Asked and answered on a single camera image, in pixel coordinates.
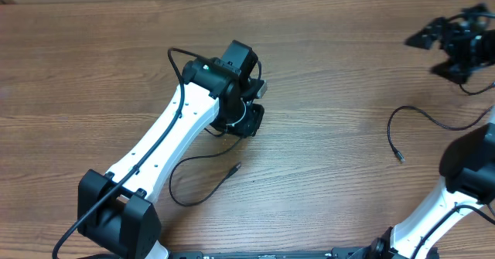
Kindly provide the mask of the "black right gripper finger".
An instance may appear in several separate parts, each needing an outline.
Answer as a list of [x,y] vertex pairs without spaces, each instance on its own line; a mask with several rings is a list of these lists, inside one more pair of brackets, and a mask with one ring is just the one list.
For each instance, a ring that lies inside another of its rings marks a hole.
[[477,69],[468,63],[447,60],[433,66],[430,71],[456,84],[466,84],[473,72]]
[[432,44],[441,38],[444,27],[445,18],[435,18],[420,31],[409,36],[405,40],[405,45],[419,49],[431,49]]

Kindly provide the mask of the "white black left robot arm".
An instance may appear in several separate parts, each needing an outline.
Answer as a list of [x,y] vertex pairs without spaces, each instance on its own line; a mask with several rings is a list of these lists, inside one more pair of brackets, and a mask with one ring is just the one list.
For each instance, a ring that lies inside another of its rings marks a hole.
[[219,136],[255,136],[267,84],[254,50],[234,40],[222,57],[192,55],[176,71],[179,84],[167,108],[137,145],[104,174],[92,169],[78,185],[78,232],[107,250],[106,258],[171,258],[160,241],[155,203],[195,138],[206,127]]

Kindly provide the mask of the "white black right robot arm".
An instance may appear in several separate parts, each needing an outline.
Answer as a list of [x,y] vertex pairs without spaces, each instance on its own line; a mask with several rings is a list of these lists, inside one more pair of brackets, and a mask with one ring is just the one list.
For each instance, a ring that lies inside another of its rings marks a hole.
[[[405,45],[430,49],[434,43],[447,55],[431,68],[433,74],[464,87],[472,74],[494,64],[494,14],[483,3],[457,15],[438,17],[405,40]],[[390,227],[367,247],[339,251],[331,258],[437,258],[439,241],[463,217],[482,212],[494,201],[494,120],[478,127],[463,126],[465,135],[453,141],[439,163],[439,180],[420,205],[401,223]]]

